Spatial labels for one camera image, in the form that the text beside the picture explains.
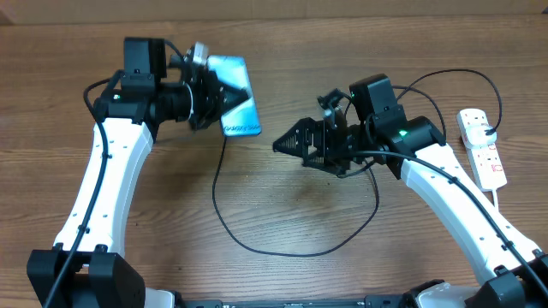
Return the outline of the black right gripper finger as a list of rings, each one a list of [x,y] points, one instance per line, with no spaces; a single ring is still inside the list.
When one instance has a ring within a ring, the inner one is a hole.
[[[305,149],[302,151],[302,160],[304,167],[318,169],[330,174],[341,174],[343,172],[343,165],[339,162],[339,159],[324,150],[316,149],[310,152]]]
[[[312,155],[318,150],[319,122],[300,119],[287,133],[275,140],[272,149],[288,155]]]

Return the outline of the blue Galaxy smartphone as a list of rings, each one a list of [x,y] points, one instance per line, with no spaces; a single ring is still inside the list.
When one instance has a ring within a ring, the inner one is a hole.
[[[220,117],[225,137],[250,137],[262,132],[247,64],[242,56],[209,56],[208,68],[223,86]]]

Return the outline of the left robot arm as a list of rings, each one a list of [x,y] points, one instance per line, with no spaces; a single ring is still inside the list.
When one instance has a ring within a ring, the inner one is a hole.
[[[27,261],[44,307],[183,306],[178,292],[148,287],[125,260],[136,182],[161,124],[226,126],[253,101],[240,56],[212,56],[202,43],[181,53],[164,38],[126,38],[123,54],[123,68],[86,100],[95,122],[92,151],[68,219],[52,247]]]

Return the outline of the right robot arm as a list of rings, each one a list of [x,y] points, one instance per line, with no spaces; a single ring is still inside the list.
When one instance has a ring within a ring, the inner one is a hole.
[[[431,281],[404,293],[401,307],[545,307],[547,255],[514,228],[468,177],[444,135],[424,116],[409,120],[390,79],[349,87],[359,123],[349,125],[335,90],[319,97],[324,118],[299,120],[273,144],[306,167],[343,176],[367,158],[387,166],[432,209],[465,254],[479,285]]]

